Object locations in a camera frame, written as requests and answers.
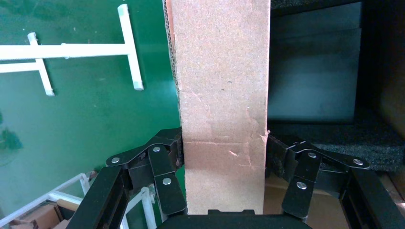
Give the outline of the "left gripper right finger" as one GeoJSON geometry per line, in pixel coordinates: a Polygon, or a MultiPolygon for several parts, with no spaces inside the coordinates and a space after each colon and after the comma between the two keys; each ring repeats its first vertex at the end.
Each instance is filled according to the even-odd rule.
{"type": "Polygon", "coordinates": [[[288,182],[282,212],[305,221],[315,189],[337,198],[351,229],[402,229],[404,216],[365,159],[268,135],[266,170],[288,182]]]}

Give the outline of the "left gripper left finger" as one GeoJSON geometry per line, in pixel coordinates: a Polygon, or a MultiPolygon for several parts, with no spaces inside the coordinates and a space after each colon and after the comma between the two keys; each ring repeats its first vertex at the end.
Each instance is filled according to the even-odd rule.
{"type": "Polygon", "coordinates": [[[181,127],[160,130],[146,144],[111,156],[71,218],[69,229],[118,229],[130,196],[154,185],[165,217],[187,208],[175,176],[184,163],[181,127]]]}

